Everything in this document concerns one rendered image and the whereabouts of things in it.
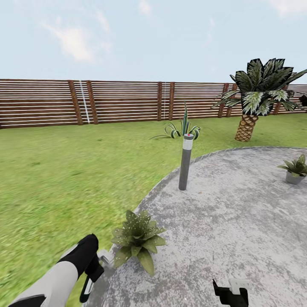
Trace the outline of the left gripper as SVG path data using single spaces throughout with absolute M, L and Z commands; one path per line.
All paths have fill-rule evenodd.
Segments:
M 89 278 L 95 283 L 99 277 L 103 274 L 104 269 L 100 262 L 98 261 L 98 258 L 95 260 L 95 262 L 91 265 L 86 267 L 85 273 L 89 276 Z

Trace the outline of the insectifuge atomizer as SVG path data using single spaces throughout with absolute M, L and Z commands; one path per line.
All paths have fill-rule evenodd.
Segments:
M 81 292 L 81 295 L 80 295 L 80 298 L 79 298 L 79 301 L 81 303 L 87 302 L 89 295 L 92 291 L 93 284 L 94 284 L 94 282 L 89 278 L 89 276 L 87 276 L 87 279 L 85 281 L 84 287 L 82 289 L 82 292 Z

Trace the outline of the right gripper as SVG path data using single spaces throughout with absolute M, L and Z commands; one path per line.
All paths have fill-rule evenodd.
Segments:
M 249 306 L 246 289 L 240 289 L 240 295 L 234 295 L 228 287 L 218 287 L 214 279 L 212 279 L 212 282 L 215 295 L 220 297 L 221 304 L 230 305 L 230 307 L 236 307 L 239 304 Z

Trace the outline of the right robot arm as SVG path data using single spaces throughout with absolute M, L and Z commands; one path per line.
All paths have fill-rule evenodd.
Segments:
M 248 307 L 248 293 L 246 288 L 252 288 L 252 282 L 249 279 L 230 278 L 228 280 L 231 287 L 218 287 L 212 279 L 214 292 L 220 297 L 221 304 L 230 305 L 230 307 Z

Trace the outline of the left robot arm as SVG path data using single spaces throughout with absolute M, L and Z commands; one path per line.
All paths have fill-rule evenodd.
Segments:
M 113 267 L 113 257 L 105 249 L 97 252 L 97 247 L 98 239 L 93 233 L 85 236 L 8 307 L 65 307 L 78 278 L 84 272 L 95 283 L 104 272 L 101 261 L 107 267 Z

